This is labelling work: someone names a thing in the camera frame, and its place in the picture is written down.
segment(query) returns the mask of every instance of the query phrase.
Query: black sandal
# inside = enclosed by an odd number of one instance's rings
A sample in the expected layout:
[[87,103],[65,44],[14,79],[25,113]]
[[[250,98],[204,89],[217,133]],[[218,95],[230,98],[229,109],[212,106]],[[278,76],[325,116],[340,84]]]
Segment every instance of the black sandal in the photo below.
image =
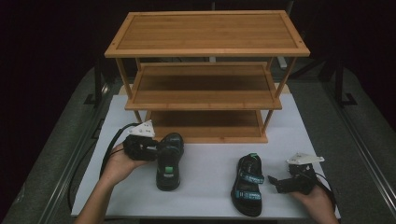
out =
[[262,160],[256,153],[242,157],[237,166],[231,198],[233,205],[248,217],[257,217],[262,213],[262,194],[259,184],[264,182]]
[[184,153],[183,138],[179,133],[169,133],[158,144],[157,188],[174,190],[180,185],[178,162]]

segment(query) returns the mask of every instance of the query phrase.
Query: velcro strap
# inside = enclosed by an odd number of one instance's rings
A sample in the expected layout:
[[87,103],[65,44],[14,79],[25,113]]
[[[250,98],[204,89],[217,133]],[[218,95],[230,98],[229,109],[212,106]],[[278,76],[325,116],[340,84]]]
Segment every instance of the velcro strap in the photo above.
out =
[[264,183],[264,176],[262,175],[252,175],[244,171],[239,172],[239,175],[242,177],[243,180],[246,180],[249,183],[253,183],[253,184]]
[[235,197],[237,199],[245,199],[245,200],[261,200],[262,194],[259,192],[236,190]]

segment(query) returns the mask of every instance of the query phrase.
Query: hand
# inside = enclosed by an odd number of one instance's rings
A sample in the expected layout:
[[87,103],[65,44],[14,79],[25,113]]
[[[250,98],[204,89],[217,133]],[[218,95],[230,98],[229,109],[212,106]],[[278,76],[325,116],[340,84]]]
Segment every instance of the hand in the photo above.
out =
[[111,156],[107,161],[101,180],[107,184],[115,186],[124,180],[135,168],[148,163],[147,161],[131,160],[123,150],[123,145],[119,144],[111,150]]
[[333,224],[338,220],[332,210],[332,201],[324,189],[315,185],[308,195],[301,192],[290,193],[292,197],[300,201],[308,211],[309,215],[319,224]]

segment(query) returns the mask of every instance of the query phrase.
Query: white tabletop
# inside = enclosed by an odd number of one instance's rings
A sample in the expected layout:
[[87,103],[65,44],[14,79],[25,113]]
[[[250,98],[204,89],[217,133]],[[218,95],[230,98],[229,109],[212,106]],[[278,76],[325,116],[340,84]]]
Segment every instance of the white tabletop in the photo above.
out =
[[[290,93],[281,94],[283,109],[275,111],[266,134],[267,144],[186,144],[179,163],[180,186],[174,191],[157,189],[157,162],[136,169],[119,183],[112,193],[108,217],[169,218],[250,218],[240,214],[231,201],[230,192],[238,160],[255,152],[262,158],[265,181],[260,185],[262,214],[256,219],[308,217],[304,208],[288,194],[279,194],[267,176],[290,178],[286,160],[297,152],[316,155],[298,108]],[[99,176],[102,159],[116,132],[136,122],[133,111],[124,110],[125,95],[115,95],[110,104],[91,162],[78,189],[72,216],[77,216],[90,196]],[[118,143],[127,136],[126,131]],[[319,163],[317,173],[323,174]]]

